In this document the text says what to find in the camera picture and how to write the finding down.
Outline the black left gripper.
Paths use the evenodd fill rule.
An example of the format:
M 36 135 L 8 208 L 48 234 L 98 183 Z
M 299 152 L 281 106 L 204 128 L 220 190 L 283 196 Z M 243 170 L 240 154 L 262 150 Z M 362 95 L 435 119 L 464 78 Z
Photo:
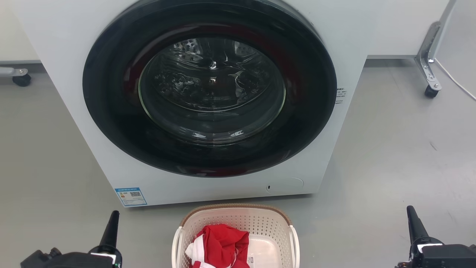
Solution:
M 122 254 L 117 250 L 117 235 L 120 213 L 111 213 L 99 246 L 92 248 L 89 254 L 109 258 L 112 268 L 122 268 Z

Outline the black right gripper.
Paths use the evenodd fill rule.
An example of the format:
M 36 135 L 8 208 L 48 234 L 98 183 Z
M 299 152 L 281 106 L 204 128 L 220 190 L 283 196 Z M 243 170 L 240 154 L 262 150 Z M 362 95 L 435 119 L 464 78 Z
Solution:
M 418 217 L 412 205 L 406 207 L 409 238 L 411 242 L 409 260 L 399 262 L 396 268 L 421 268 L 423 259 L 423 247 L 442 246 L 443 242 L 433 237 L 429 237 L 427 231 Z

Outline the cream perforated laundry basket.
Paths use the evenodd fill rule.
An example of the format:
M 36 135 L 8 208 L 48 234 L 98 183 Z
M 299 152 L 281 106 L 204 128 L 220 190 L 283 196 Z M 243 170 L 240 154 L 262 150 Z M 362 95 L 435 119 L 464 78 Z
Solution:
M 288 215 L 272 206 L 245 203 L 206 205 L 189 212 L 174 234 L 172 268 L 189 268 L 185 250 L 209 224 L 249 232 L 248 256 L 259 258 L 261 268 L 300 268 L 299 238 Z

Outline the blue energy label sticker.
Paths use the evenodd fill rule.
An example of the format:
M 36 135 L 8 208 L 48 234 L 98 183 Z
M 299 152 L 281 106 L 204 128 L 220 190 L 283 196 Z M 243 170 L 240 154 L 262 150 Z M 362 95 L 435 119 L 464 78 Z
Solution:
M 115 188 L 115 192 L 124 207 L 148 205 L 139 187 Z

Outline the red and white garment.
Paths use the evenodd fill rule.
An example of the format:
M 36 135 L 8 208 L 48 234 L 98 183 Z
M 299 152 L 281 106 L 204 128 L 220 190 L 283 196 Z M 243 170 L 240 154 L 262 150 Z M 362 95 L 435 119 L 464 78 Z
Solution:
M 249 235 L 227 224 L 204 226 L 185 250 L 189 268 L 250 268 Z

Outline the dark round washing machine door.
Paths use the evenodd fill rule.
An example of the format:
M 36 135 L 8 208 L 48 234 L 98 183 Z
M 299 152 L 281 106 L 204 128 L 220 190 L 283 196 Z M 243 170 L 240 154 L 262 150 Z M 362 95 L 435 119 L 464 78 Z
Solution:
M 97 127 L 155 168 L 247 175 L 307 147 L 337 95 L 332 59 L 282 0 L 138 0 L 94 42 L 83 93 Z

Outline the grey metal base bar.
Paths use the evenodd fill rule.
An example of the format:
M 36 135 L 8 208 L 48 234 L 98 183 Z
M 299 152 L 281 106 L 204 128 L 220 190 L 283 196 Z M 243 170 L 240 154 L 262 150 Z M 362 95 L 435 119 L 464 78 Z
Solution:
M 0 66 L 0 77 L 22 77 L 28 74 L 26 68 L 12 68 Z

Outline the white partition panel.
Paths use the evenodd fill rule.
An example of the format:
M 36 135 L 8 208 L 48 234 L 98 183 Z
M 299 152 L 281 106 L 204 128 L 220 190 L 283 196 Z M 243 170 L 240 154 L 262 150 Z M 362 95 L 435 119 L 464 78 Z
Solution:
M 457 0 L 436 58 L 457 80 L 476 75 L 476 0 Z

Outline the white front-load washing machine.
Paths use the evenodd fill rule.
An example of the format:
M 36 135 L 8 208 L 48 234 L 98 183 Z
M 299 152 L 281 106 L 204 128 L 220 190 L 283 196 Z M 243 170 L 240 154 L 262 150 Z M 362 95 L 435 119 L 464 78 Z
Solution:
M 115 188 L 139 187 L 148 205 L 276 196 L 275 178 L 299 178 L 301 194 L 316 193 L 323 180 L 366 59 L 414 58 L 434 22 L 456 0 L 282 0 L 318 33 L 347 95 L 335 105 L 323 131 L 302 151 L 247 175 L 206 178 L 164 171 L 118 148 L 97 127 L 85 104 L 83 72 L 90 50 L 112 20 L 138 0 L 10 0 L 27 37 L 63 102 Z

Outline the silver metal leg bracket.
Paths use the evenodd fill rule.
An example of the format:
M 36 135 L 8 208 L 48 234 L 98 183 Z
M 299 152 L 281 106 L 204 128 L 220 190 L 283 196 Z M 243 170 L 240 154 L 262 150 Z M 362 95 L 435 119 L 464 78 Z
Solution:
M 435 77 L 434 72 L 431 69 L 430 58 L 432 48 L 436 44 L 435 40 L 439 36 L 440 29 L 441 22 L 439 21 L 430 25 L 422 45 L 414 58 L 416 65 L 426 79 L 427 86 L 430 85 L 435 90 L 441 90 L 441 87 L 437 78 Z

